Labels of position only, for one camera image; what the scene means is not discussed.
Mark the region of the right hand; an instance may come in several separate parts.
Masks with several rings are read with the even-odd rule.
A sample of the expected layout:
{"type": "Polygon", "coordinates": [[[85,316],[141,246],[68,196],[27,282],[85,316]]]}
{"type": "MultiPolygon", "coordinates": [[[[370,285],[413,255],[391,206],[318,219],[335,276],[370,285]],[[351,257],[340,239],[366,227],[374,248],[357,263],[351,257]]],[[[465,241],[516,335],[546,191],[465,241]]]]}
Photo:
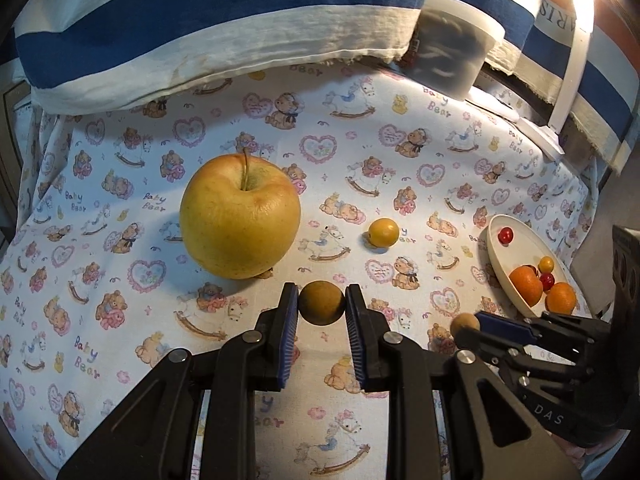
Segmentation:
{"type": "Polygon", "coordinates": [[[628,434],[628,430],[615,430],[590,448],[582,448],[555,434],[551,437],[576,468],[590,474],[600,474],[620,449],[628,434]]]}

